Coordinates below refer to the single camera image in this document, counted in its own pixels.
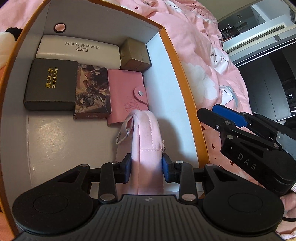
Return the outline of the person right hand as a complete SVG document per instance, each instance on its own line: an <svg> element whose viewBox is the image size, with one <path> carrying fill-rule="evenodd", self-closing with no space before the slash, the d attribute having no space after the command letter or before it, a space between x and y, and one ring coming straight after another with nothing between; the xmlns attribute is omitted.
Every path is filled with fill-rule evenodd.
<svg viewBox="0 0 296 241"><path fill-rule="evenodd" d="M296 218L296 193L290 192L289 194L282 196L280 199L285 208L284 217Z"/></svg>

